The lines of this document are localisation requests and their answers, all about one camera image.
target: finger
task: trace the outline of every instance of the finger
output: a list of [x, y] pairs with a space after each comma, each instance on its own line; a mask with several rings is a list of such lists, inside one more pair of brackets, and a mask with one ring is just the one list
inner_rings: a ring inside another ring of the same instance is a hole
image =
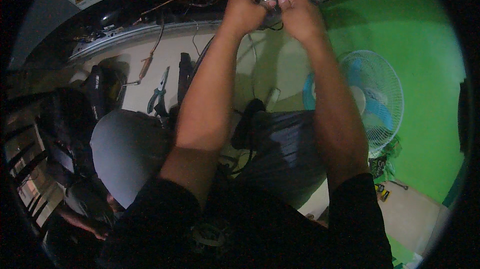
[[290, 0], [278, 0], [278, 5], [282, 9], [282, 12], [292, 7]]
[[267, 6], [269, 8], [274, 8], [277, 5], [277, 2], [275, 0], [267, 0]]

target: floor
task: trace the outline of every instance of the floor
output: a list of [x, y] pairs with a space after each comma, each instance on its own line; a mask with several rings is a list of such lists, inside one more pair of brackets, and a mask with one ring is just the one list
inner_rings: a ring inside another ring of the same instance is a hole
[[[437, 0], [330, 0], [321, 9], [339, 59], [355, 50], [374, 51], [392, 65], [402, 83], [405, 112], [398, 135], [403, 150], [394, 165], [397, 179], [410, 188], [387, 183], [391, 195], [379, 204], [393, 256], [407, 264], [428, 254], [435, 244], [431, 237], [441, 232], [450, 213], [441, 202], [463, 161], [457, 126], [459, 83], [465, 78], [461, 50]], [[199, 50], [212, 36], [207, 31], [195, 36]], [[284, 31], [258, 31], [251, 37], [257, 59], [249, 39], [243, 38], [234, 107], [243, 110], [254, 92], [265, 101], [277, 87], [281, 94], [274, 111], [303, 110], [302, 88], [310, 72], [305, 51]], [[125, 70], [129, 81], [135, 81], [154, 41], [118, 46], [80, 67], [65, 69], [64, 75], [75, 83], [103, 62]], [[142, 83], [127, 88], [123, 108], [145, 112], [167, 67], [165, 103], [167, 108], [176, 104], [181, 52], [196, 59], [192, 36], [163, 39]], [[54, 74], [45, 74], [33, 91], [46, 89], [53, 79]], [[327, 205], [325, 182], [299, 211], [318, 217]]]

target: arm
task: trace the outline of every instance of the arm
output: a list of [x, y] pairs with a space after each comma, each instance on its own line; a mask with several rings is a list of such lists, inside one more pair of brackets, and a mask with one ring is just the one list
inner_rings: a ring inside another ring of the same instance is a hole
[[305, 48], [315, 74], [314, 125], [331, 194], [351, 177], [370, 172], [367, 137], [318, 8], [308, 0], [278, 3], [285, 29]]
[[265, 14], [255, 0], [228, 0], [222, 25], [183, 99], [175, 146], [158, 175], [188, 189], [202, 208], [230, 130], [237, 50]]
[[320, 13], [308, 0], [278, 2], [285, 29], [303, 45], [315, 74], [315, 133], [330, 192], [329, 267], [391, 268], [391, 248], [367, 166], [367, 138]]
[[85, 216], [82, 216], [76, 213], [74, 210], [69, 208], [66, 205], [61, 205], [57, 207], [57, 212], [60, 216], [65, 219], [69, 224], [80, 227], [83, 230], [91, 232], [99, 240], [105, 240], [108, 236], [108, 228], [103, 226], [100, 222], [96, 220], [89, 219]]

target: black cable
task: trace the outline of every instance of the black cable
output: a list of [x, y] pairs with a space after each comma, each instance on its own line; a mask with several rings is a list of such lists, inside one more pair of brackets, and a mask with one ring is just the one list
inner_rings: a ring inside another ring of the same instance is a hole
[[200, 56], [198, 57], [197, 62], [195, 63], [195, 67], [193, 68], [192, 74], [191, 74], [191, 75], [189, 76], [189, 78], [188, 78], [187, 88], [190, 87], [190, 84], [192, 83], [192, 80], [194, 79], [195, 74], [197, 73], [198, 68], [200, 67], [200, 64], [201, 64], [202, 60], [204, 59], [205, 55], [207, 54], [207, 50], [208, 50], [208, 48], [210, 47], [210, 44], [212, 44], [213, 38], [215, 38], [215, 36], [213, 36], [213, 37], [208, 41], [208, 43], [205, 45], [205, 48], [201, 51], [201, 54], [200, 54]]
[[278, 23], [275, 23], [273, 24], [272, 26], [268, 26], [269, 29], [273, 30], [273, 31], [281, 31], [283, 29], [283, 22], [282, 22], [282, 26], [280, 26], [280, 28], [274, 28], [273, 26], [274, 25], [277, 25]]
[[232, 175], [235, 175], [237, 173], [241, 173], [243, 171], [243, 169], [245, 167], [247, 167], [248, 164], [250, 164], [253, 156], [254, 156], [254, 134], [250, 133], [250, 151], [249, 151], [249, 154], [248, 154], [248, 160], [245, 163], [245, 165], [243, 165], [243, 167], [241, 167], [240, 169], [238, 169], [236, 171], [231, 172], [230, 175], [232, 176]]

